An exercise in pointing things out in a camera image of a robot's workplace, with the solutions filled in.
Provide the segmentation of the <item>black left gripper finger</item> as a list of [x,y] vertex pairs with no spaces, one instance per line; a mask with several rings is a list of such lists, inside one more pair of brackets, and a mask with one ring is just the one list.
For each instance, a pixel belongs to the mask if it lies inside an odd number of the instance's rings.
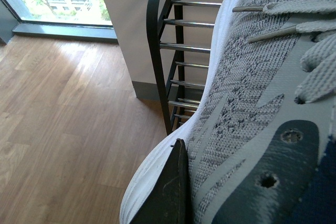
[[188,156],[178,138],[153,190],[131,223],[192,223]]

